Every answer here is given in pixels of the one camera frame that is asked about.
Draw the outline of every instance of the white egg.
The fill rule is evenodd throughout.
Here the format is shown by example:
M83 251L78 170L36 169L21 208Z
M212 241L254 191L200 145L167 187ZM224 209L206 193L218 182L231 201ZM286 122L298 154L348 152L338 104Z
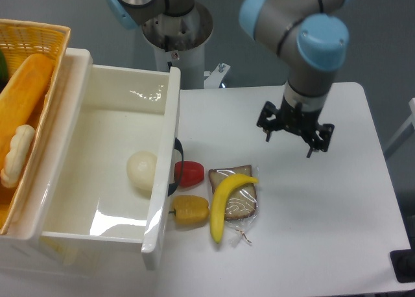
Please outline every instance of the white egg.
M134 153L127 161L127 175L139 189L151 191L156 172L157 156L149 151Z

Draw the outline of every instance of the wicker basket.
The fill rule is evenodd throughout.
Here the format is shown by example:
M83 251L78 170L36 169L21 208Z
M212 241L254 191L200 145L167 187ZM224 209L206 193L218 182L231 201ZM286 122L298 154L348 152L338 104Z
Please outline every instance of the wicker basket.
M31 178L34 176L32 170L37 164L36 153L42 144L41 136L45 119L53 101L56 80L70 33L70 28L63 26L0 19L0 50L5 56L9 77L31 54L44 54L54 62L49 88L45 92L44 99L41 99L35 107L28 122L36 129L36 133L19 185L15 189L5 189L0 185L0 235L7 233L12 219L16 220L13 216L21 209L29 191Z

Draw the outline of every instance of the white drawer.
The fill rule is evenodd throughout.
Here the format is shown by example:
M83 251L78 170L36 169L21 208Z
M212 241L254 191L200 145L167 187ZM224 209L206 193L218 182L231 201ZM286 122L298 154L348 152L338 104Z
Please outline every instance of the white drawer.
M77 49L68 58L27 203L3 239L49 248L67 264L65 255L74 261L103 248L133 251L154 270L169 210L180 70L92 65L89 52ZM158 157L151 194L126 174L140 150Z

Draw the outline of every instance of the bread slice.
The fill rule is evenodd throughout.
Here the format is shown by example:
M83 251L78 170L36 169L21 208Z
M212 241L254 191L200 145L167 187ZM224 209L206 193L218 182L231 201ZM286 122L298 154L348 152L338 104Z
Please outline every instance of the bread slice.
M209 181L212 186L212 193L215 193L217 186L231 174L245 174L252 176L252 166L244 165L226 169L211 169L208 172ZM226 204L225 219L237 220L248 218L257 209L257 192L253 184L246 184L238 188L229 197Z

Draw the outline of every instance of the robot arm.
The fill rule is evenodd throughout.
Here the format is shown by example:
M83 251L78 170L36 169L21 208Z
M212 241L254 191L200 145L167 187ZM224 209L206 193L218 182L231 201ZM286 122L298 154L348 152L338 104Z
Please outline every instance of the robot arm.
M213 30L211 14L195 0L107 0L126 29L141 25L158 71L176 66L183 89L204 87L204 44Z
M184 16L195 6L195 0L107 0L107 2L113 13L128 29L142 25L160 14L172 17Z
M332 124L318 117L344 63L349 34L333 12L349 0L245 0L241 27L290 67L280 109L267 102L257 125L267 134L286 130L299 135L313 151L327 151Z

